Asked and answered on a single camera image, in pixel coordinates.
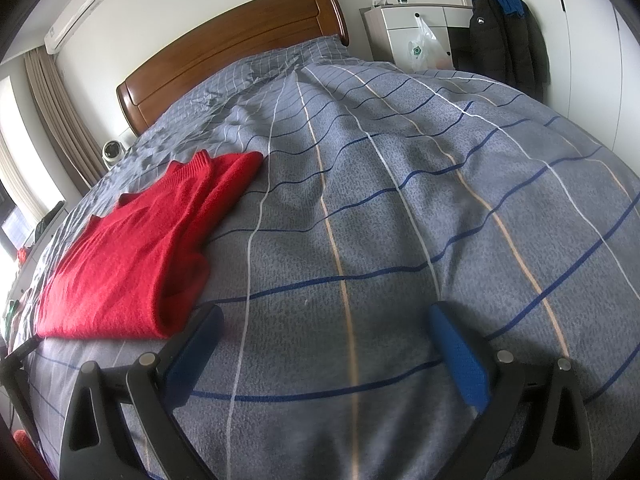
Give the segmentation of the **white wardrobe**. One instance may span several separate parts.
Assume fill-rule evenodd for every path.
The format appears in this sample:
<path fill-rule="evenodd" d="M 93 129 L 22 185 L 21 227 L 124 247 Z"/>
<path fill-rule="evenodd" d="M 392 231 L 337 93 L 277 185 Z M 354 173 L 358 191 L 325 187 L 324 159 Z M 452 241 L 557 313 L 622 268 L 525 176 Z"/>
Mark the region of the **white wardrobe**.
<path fill-rule="evenodd" d="M 544 102 L 639 170 L 639 44 L 610 0 L 523 0 L 546 43 Z"/>

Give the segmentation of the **white plastic bag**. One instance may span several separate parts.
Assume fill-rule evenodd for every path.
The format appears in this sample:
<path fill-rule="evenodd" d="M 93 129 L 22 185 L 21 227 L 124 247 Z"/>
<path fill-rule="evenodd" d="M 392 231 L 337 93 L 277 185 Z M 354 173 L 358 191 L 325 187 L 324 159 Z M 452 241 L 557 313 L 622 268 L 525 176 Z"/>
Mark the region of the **white plastic bag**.
<path fill-rule="evenodd" d="M 413 73 L 421 70 L 449 70 L 451 58 L 439 42 L 434 30 L 426 24 L 421 14 L 414 14 L 418 36 L 408 43 L 409 60 Z"/>

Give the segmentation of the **white dresser cabinet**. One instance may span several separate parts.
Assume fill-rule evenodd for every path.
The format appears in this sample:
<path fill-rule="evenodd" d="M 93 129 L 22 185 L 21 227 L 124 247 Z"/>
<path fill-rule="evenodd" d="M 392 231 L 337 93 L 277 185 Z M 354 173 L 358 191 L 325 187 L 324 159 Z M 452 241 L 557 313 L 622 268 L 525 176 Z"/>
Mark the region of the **white dresser cabinet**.
<path fill-rule="evenodd" d="M 372 58 L 391 62 L 404 72 L 420 70 L 420 26 L 426 25 L 446 54 L 433 65 L 445 70 L 472 70 L 470 6 L 435 3 L 378 6 L 360 11 Z"/>

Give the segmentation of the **wooden headboard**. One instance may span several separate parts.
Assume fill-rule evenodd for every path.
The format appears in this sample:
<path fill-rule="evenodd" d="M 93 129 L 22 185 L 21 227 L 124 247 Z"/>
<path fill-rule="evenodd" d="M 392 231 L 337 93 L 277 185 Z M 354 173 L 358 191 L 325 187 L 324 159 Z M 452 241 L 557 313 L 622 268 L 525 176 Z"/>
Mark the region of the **wooden headboard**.
<path fill-rule="evenodd" d="M 186 32 L 116 88 L 128 126 L 141 136 L 208 77 L 241 58 L 337 36 L 349 45 L 338 0 L 252 0 Z"/>

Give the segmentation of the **beige curtain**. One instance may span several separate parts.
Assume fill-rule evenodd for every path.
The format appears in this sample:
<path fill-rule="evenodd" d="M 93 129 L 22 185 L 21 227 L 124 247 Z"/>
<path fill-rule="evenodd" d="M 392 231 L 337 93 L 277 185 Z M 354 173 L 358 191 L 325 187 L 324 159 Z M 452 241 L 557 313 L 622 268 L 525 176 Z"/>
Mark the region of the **beige curtain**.
<path fill-rule="evenodd" d="M 70 100 L 53 56 L 38 47 L 24 55 L 24 65 L 44 130 L 70 180 L 86 195 L 106 174 L 99 145 Z"/>

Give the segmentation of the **red knit sweater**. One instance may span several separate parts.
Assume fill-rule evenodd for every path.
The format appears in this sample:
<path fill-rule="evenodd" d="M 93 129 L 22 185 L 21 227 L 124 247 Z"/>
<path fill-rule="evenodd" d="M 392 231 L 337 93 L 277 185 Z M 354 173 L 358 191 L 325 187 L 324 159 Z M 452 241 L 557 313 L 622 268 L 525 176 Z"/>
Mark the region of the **red knit sweater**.
<path fill-rule="evenodd" d="M 44 289 L 37 335 L 160 339 L 182 330 L 209 277 L 206 238 L 263 160 L 258 152 L 199 151 L 91 217 Z"/>

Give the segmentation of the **grey plaid duvet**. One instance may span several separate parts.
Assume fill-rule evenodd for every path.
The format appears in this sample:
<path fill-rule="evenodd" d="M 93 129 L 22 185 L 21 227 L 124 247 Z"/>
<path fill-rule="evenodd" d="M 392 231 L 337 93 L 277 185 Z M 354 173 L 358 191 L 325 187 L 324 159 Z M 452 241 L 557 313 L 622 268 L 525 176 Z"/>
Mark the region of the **grey plaid duvet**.
<path fill-rule="evenodd" d="M 175 104 L 44 250 L 18 339 L 90 220 L 198 152 L 262 155 L 205 231 L 224 334 L 176 416 L 221 479 L 431 479 L 470 428 L 427 335 L 572 363 L 594 478 L 639 434 L 639 178 L 505 84 L 406 74 L 334 37 L 244 58 Z"/>

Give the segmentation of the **white air conditioner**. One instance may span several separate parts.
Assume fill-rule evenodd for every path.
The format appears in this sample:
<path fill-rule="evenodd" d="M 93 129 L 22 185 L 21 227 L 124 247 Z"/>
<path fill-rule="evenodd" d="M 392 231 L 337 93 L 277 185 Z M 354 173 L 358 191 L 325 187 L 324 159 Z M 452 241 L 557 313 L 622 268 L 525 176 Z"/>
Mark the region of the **white air conditioner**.
<path fill-rule="evenodd" d="M 70 0 L 44 36 L 47 54 L 60 52 L 86 18 L 103 0 Z"/>

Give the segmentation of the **black jacket on chair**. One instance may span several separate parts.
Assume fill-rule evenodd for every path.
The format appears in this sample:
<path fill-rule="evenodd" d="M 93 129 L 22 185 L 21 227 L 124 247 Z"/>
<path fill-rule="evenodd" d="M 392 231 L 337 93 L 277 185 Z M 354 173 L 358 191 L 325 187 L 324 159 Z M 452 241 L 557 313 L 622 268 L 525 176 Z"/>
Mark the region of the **black jacket on chair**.
<path fill-rule="evenodd" d="M 542 101 L 550 81 L 544 36 L 533 13 L 506 15 L 496 0 L 472 0 L 470 41 L 477 73 Z"/>

